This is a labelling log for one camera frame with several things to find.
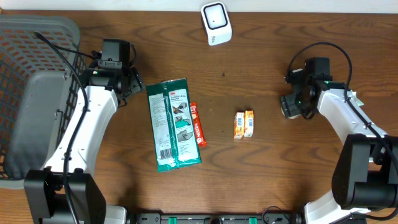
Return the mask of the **red stick sachet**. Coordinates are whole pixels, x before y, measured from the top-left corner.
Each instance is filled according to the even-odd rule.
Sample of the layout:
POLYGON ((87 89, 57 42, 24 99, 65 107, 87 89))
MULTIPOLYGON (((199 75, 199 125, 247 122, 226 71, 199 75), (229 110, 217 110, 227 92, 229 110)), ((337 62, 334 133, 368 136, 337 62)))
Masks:
POLYGON ((192 119, 193 119, 193 128, 194 128, 197 144, 199 147, 206 147, 207 143, 206 143, 206 140, 205 140, 205 137, 203 134, 196 102, 190 103, 190 111, 191 111, 191 115, 192 115, 192 119))

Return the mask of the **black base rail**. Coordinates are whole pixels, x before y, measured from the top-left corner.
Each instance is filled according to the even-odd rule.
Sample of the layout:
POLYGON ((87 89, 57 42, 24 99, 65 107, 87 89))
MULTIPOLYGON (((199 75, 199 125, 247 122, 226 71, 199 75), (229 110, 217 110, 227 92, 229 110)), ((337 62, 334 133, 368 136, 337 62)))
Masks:
POLYGON ((132 216, 133 224, 289 224, 305 223, 299 214, 268 212, 265 215, 161 215, 140 213, 132 216))

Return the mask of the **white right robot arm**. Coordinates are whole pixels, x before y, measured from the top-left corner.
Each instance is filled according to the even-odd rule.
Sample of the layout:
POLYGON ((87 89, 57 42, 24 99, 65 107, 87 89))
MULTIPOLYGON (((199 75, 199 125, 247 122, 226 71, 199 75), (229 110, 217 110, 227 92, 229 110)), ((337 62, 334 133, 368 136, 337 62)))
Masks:
POLYGON ((331 190, 307 203, 292 223, 365 223, 366 214, 397 208, 397 138, 377 127, 344 83, 334 82, 328 58, 288 70, 292 93, 281 96, 286 118, 324 116, 343 144, 331 190))

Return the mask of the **mint green snack packet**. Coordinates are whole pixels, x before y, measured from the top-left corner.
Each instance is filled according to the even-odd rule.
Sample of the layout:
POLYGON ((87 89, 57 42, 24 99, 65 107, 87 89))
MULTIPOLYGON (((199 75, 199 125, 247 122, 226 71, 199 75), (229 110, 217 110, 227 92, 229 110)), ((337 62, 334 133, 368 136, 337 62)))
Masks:
POLYGON ((356 91, 351 90, 350 93, 351 93, 350 98, 351 98, 359 107, 361 107, 361 106, 364 105, 364 103, 363 103, 361 100, 358 99, 358 97, 357 97, 357 92, 356 92, 356 91))

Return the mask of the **grey plastic basket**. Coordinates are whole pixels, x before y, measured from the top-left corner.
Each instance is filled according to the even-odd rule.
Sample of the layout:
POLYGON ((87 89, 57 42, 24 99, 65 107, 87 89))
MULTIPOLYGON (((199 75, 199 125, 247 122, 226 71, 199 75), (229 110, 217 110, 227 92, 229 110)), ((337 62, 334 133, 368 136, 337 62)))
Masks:
POLYGON ((66 17, 1 16, 1 187, 22 189, 55 152, 76 106, 78 26, 66 17))

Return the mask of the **green white package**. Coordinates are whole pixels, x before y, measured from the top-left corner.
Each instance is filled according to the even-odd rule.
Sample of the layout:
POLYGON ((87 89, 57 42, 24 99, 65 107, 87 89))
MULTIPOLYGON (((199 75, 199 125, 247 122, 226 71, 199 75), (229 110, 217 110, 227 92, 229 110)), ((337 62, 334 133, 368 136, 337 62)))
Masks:
POLYGON ((201 163, 185 78, 147 86, 157 171, 201 163))

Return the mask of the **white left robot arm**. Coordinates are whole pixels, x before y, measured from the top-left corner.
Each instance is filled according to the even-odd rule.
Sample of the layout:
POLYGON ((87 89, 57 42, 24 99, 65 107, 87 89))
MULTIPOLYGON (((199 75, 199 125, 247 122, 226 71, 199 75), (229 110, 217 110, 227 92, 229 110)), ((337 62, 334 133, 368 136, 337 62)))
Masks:
POLYGON ((144 90, 134 46, 104 39, 81 75, 76 108, 55 152, 28 171, 24 190, 34 223, 129 223, 126 208, 109 205, 94 180, 104 132, 127 97, 144 90))

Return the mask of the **green lid jar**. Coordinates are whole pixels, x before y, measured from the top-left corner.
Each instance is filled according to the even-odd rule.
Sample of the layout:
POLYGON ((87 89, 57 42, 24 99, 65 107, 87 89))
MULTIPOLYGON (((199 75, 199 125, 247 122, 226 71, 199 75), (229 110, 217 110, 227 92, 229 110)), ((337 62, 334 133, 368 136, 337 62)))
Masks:
POLYGON ((285 114, 283 108, 281 108, 281 112, 282 112, 283 116, 284 116, 285 118, 288 118, 288 119, 296 119, 296 118, 298 118, 298 117, 301 116, 301 114, 296 114, 296 115, 293 115, 293 116, 286 116, 286 114, 285 114))

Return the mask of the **white barcode scanner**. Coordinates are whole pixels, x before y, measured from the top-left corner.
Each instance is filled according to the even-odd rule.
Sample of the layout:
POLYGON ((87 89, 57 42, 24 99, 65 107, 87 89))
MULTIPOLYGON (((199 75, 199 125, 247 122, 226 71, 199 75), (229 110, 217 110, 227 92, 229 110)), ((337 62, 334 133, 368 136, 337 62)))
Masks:
POLYGON ((232 26, 226 6, 218 1, 201 8, 201 20, 210 46, 229 42, 232 38, 232 26))

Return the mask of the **orange small box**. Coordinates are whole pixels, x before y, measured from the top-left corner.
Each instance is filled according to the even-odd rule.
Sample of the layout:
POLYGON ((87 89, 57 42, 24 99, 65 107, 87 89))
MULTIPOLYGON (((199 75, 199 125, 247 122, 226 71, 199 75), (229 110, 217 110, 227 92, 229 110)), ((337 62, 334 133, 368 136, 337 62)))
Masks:
POLYGON ((241 139, 244 136, 244 112, 237 112, 234 117, 234 132, 235 139, 241 139))
POLYGON ((244 137, 252 137, 254 132, 254 112, 246 110, 244 113, 244 137))

